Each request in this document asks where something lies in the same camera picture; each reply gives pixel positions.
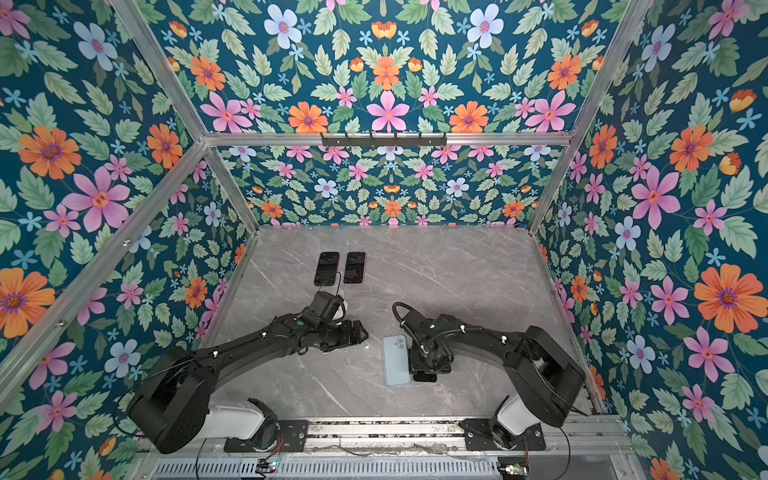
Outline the black smartphone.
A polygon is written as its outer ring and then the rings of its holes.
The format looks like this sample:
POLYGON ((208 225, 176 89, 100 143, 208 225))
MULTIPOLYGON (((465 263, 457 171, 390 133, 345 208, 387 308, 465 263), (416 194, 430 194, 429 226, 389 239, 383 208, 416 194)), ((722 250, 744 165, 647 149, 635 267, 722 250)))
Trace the black smartphone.
POLYGON ((431 372, 419 371, 412 374, 414 382, 418 383, 435 383, 437 381, 437 375, 431 372))

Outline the pink phone case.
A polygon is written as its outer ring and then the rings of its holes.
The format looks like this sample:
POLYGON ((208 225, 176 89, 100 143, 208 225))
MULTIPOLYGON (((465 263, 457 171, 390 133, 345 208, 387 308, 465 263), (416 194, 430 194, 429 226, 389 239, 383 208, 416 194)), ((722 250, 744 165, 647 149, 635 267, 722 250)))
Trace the pink phone case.
POLYGON ((364 280, 365 263, 365 252, 349 252, 345 262, 343 283, 347 285, 362 284, 364 280))

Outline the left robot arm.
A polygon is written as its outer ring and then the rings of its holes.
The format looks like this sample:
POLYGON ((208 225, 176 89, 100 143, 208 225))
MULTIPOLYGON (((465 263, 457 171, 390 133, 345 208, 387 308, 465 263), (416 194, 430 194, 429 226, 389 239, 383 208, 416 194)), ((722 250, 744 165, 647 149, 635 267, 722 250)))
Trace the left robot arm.
POLYGON ((344 299, 319 291, 299 313, 212 347, 167 351, 138 386, 127 408, 130 420, 162 454, 209 438, 239 440, 256 451, 278 442, 277 416, 264 402, 212 401, 230 381, 272 360, 316 348, 333 352, 364 343, 368 333, 346 316, 344 299))

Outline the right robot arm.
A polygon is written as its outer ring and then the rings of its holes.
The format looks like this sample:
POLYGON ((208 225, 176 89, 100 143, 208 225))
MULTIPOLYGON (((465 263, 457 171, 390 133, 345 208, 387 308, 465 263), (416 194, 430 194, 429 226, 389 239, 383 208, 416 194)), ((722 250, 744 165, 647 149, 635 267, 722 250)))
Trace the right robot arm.
POLYGON ((398 317, 411 338, 409 371, 416 381, 435 381, 451 372, 456 355, 495 365, 509 377, 514 393, 488 420, 490 438, 502 449, 516 447, 529 429, 560 428, 585 385, 584 370, 543 328, 503 332, 441 314, 428 319, 415 310, 398 317))

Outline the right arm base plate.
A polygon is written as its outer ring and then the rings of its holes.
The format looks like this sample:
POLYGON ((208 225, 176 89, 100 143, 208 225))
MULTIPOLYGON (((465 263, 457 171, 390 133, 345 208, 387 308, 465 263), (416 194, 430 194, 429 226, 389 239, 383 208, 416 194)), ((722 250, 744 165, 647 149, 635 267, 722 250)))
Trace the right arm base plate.
POLYGON ((513 434, 489 418, 466 418, 458 422, 469 451, 544 451, 546 442, 541 425, 535 424, 522 434, 513 434))

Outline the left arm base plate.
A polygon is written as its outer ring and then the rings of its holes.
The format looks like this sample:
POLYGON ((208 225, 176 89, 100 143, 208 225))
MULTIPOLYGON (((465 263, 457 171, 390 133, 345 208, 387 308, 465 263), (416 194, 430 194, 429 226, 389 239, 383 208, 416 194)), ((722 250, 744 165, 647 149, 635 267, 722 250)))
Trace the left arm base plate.
POLYGON ((307 420, 267 421, 250 439, 228 438, 227 453, 296 453, 303 452, 308 439, 307 420))

